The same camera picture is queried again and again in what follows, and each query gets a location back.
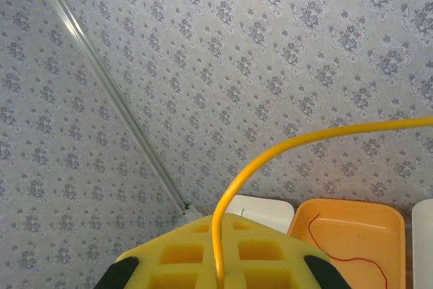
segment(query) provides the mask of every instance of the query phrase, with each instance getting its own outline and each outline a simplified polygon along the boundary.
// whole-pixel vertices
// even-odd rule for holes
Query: damask pattern
[[[177,212],[46,0],[0,0],[0,287],[93,288]]]
[[[303,132],[432,115],[432,0],[69,0],[188,198],[214,206],[265,148]],[[313,143],[244,193],[407,214],[431,198],[431,129]]]

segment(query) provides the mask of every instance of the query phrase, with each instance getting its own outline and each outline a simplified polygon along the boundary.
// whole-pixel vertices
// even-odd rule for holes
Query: orange tray
[[[288,234],[339,259],[363,257],[385,273],[388,289],[406,288],[405,222],[386,205],[332,199],[312,199],[296,211]],[[385,279],[373,263],[331,260],[352,289],[385,289]]]

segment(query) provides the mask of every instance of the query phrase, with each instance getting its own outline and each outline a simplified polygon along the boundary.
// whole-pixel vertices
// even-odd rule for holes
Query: red wire
[[[384,270],[382,270],[382,268],[380,267],[380,265],[378,265],[375,261],[369,260],[369,259],[364,259],[363,257],[353,257],[351,259],[339,259],[338,257],[333,257],[331,254],[327,253],[324,249],[322,249],[322,247],[320,247],[319,243],[317,243],[316,239],[313,236],[313,233],[311,232],[311,224],[313,223],[314,220],[317,219],[317,217],[320,214],[318,213],[316,217],[314,217],[314,219],[312,221],[310,221],[309,223],[309,233],[311,238],[313,239],[314,243],[316,244],[316,246],[322,250],[327,256],[329,256],[331,259],[333,260],[337,260],[337,261],[341,261],[341,262],[350,262],[350,261],[365,261],[368,263],[373,263],[376,267],[378,267],[378,269],[380,270],[380,273],[384,276],[385,279],[385,289],[388,289],[388,279],[386,278],[386,275],[384,273]]]

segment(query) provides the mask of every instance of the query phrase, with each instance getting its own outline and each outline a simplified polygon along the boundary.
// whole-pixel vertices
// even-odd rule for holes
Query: yellow hose
[[[306,133],[298,137],[285,140],[276,146],[263,152],[256,157],[243,171],[233,180],[227,188],[216,206],[214,216],[212,218],[212,246],[215,258],[216,279],[218,287],[224,287],[224,258],[223,258],[223,243],[221,233],[221,222],[223,215],[231,200],[240,190],[241,186],[254,174],[261,166],[266,164],[272,158],[282,154],[286,150],[305,145],[310,142],[341,137],[343,135],[352,135],[363,132],[387,131],[395,129],[408,129],[416,127],[431,127],[433,126],[433,117],[412,118],[407,120],[394,120],[386,122],[365,123],[362,125],[348,125],[344,127],[330,128],[311,133]]]

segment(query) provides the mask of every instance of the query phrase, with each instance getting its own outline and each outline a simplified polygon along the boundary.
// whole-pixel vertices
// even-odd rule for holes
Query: patterned wallpaper
[[[185,195],[214,206],[287,137],[432,115],[432,0],[69,0]],[[433,196],[431,129],[313,143],[244,193],[386,202]]]
[[[176,214],[46,0],[0,0],[0,287],[93,288]]]

